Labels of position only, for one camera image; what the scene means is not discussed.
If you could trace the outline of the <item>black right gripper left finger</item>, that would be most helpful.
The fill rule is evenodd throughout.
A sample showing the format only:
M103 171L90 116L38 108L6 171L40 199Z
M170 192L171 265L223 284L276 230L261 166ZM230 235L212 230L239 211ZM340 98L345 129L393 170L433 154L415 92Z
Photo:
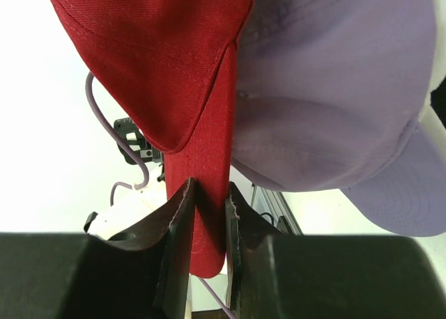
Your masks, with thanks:
M186 180L160 208L101 240L1 235L2 318L183 318L195 212Z

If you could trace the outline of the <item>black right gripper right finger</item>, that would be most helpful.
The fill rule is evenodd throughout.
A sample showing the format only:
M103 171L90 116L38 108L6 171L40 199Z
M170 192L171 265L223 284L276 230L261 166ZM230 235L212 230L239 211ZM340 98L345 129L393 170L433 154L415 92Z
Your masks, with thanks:
M225 202L237 318L444 318L445 295L410 238L285 234L235 184Z

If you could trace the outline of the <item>purple baseball cap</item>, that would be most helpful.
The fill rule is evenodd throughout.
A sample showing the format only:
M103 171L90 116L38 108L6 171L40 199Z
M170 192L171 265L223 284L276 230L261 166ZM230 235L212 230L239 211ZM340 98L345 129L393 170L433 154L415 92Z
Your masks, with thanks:
M445 232L445 0L255 0L232 165L283 192L340 189L399 235Z

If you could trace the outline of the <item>dark red baseball cap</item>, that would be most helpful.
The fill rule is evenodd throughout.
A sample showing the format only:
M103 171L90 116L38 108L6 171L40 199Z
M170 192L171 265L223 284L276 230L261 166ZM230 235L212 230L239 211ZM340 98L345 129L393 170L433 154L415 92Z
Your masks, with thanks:
M224 264L237 50L254 0L50 0L94 77L164 155L167 193L198 184L190 272Z

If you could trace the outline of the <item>black baseball cap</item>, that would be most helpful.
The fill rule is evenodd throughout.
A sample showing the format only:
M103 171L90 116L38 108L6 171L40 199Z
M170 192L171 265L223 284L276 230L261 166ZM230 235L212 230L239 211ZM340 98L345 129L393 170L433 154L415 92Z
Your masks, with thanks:
M445 124L445 114L446 114L446 95L445 95L445 87L438 87L431 93L431 106L433 110L442 121L443 125Z

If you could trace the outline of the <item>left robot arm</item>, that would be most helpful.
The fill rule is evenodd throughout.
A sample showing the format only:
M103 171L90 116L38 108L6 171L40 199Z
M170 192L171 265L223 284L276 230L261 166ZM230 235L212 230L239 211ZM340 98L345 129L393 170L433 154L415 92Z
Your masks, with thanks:
M116 119L113 128L145 162L149 181L145 187L135 188L135 185L144 181L144 175L137 163L118 147L118 151L123 155L120 169L126 170L127 174L122 178L111 180L110 183L121 181L124 185L112 186L113 205L95 208L86 218L84 232L103 240L119 241L129 239L130 236L124 234L129 227L166 203L167 193L162 153L147 142L142 131L130 118Z

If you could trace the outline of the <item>aluminium frame rail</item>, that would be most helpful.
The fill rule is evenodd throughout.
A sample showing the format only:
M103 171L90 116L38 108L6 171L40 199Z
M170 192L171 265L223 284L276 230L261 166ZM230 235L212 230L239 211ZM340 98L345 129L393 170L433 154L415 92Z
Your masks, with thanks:
M254 185L251 207L282 233L303 235L291 208L281 192Z

